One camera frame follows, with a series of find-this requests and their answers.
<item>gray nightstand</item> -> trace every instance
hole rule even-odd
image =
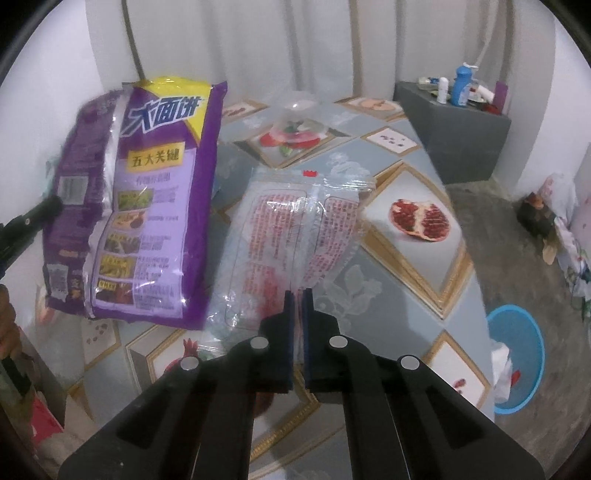
[[[511,126],[507,116],[442,105],[414,82],[398,82],[394,100],[404,108],[444,184],[491,177]]]

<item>white bottle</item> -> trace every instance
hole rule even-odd
[[[439,88],[437,89],[437,101],[447,103],[447,91],[449,90],[449,80],[445,77],[439,79]]]
[[[476,91],[480,93],[482,98],[484,98],[484,100],[486,100],[488,103],[492,103],[495,99],[495,94],[482,85],[479,85]]]

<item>yellow sticker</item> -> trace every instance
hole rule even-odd
[[[143,80],[137,84],[144,90],[152,92],[159,98],[183,96],[191,99],[198,99],[199,106],[185,120],[183,120],[195,137],[197,143],[201,139],[205,112],[212,86],[206,82],[195,82],[180,77],[159,77],[154,80]]]
[[[73,252],[72,250],[61,249],[59,256],[60,257],[67,257],[67,258],[78,258],[78,252]]]
[[[99,279],[98,288],[100,290],[109,290],[115,291],[117,289],[117,283],[114,281],[103,280],[102,278]]]
[[[109,234],[109,240],[113,240],[114,242],[123,242],[123,241],[127,241],[130,237],[128,237],[127,235],[124,235],[122,233],[115,233],[112,232]]]
[[[100,259],[99,275],[112,278],[131,278],[134,276],[136,261],[136,257],[103,255]]]
[[[147,150],[133,151],[127,155],[127,171],[140,173],[177,167],[183,164],[184,142],[158,145]]]

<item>gray carpet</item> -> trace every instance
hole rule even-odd
[[[532,453],[549,477],[591,423],[591,349],[563,275],[541,257],[541,241],[517,222],[491,181],[448,187],[474,260],[486,311],[513,303],[528,310],[544,336],[546,368],[536,395],[496,423]]]

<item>silver screw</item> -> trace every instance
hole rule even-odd
[[[264,350],[268,346],[269,340],[267,340],[265,337],[254,337],[251,340],[251,347],[253,347],[255,350]]]
[[[400,365],[402,365],[403,368],[406,368],[406,370],[416,370],[418,367],[420,367],[421,362],[419,362],[416,357],[407,355],[402,357],[402,360],[400,360]]]
[[[183,370],[195,370],[199,366],[199,358],[196,356],[186,356],[181,360],[181,368]]]
[[[345,348],[349,341],[342,335],[335,335],[329,340],[329,345],[334,348]]]

